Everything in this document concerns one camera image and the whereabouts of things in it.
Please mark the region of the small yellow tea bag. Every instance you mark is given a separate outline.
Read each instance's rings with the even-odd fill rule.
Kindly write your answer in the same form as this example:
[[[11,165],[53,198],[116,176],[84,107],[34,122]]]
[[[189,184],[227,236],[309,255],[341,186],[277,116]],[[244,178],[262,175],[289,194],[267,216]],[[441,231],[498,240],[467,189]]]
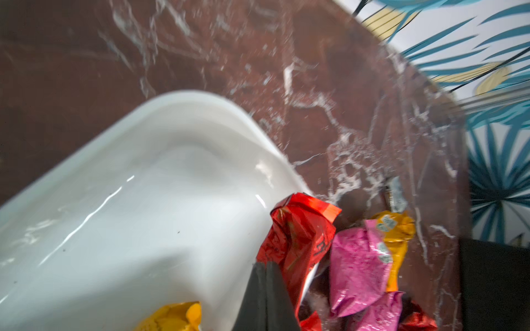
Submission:
[[[409,242],[415,236],[415,221],[406,212],[383,211],[374,216],[374,227],[382,234],[385,246],[393,259],[386,286],[387,292],[398,291],[398,276],[408,251]]]

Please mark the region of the red tea bag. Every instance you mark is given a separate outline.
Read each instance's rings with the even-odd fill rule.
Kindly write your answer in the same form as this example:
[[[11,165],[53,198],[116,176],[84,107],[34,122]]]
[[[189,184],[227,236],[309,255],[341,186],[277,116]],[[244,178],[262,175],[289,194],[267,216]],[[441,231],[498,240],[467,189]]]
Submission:
[[[397,331],[437,331],[438,325],[417,303],[411,302]]]
[[[333,223],[341,212],[333,204],[295,193],[280,201],[270,213],[273,223],[259,248],[257,261],[280,266],[296,313],[310,273],[331,247],[336,232]]]
[[[300,322],[301,331],[322,331],[322,323],[317,312]]]

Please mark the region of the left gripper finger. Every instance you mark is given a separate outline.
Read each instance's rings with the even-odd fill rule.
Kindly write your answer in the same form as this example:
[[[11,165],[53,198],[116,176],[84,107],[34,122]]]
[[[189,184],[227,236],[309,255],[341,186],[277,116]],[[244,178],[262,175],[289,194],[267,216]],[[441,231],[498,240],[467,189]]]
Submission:
[[[280,267],[271,261],[255,263],[232,330],[299,329]]]

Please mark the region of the pink tea bag large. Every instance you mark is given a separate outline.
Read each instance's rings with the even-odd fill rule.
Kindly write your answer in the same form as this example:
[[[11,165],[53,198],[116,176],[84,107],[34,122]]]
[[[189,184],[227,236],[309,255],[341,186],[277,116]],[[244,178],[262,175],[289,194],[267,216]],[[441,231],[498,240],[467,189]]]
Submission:
[[[396,331],[402,314],[403,292],[387,292],[369,306],[358,319],[351,319],[346,330]]]

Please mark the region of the white plastic storage box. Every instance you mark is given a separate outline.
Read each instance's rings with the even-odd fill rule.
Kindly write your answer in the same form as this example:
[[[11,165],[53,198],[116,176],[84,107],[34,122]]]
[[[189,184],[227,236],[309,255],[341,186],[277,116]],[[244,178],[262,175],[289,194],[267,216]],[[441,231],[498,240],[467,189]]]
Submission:
[[[1,329],[133,330],[198,301],[230,330],[270,211],[308,191],[235,103],[151,99],[1,208]]]

